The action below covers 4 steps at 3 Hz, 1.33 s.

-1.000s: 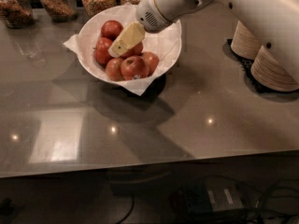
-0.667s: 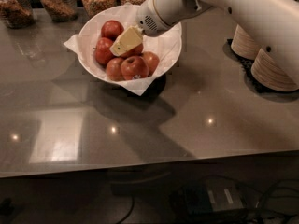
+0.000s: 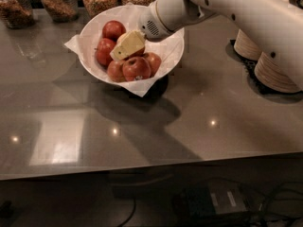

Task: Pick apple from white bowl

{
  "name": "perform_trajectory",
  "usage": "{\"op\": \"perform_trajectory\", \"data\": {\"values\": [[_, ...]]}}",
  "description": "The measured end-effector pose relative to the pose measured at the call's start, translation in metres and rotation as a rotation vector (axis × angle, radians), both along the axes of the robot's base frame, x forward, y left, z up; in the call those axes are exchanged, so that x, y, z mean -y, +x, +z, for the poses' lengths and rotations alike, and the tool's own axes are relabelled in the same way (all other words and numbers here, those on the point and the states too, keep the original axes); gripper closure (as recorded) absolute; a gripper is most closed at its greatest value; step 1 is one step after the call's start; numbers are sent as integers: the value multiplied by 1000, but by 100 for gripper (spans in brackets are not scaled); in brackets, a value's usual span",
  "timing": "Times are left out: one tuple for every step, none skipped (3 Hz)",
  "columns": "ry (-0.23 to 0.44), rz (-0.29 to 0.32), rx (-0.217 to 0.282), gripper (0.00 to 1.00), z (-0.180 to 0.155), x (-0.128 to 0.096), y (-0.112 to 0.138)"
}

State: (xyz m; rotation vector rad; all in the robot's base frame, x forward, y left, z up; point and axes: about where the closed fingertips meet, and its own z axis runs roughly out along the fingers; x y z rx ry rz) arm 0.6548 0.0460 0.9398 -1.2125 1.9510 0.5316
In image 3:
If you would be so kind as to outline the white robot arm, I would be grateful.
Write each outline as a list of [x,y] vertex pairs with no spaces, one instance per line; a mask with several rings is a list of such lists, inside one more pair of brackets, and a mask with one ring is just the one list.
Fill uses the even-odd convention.
[[156,0],[134,18],[151,42],[220,14],[303,89],[303,11],[283,0]]

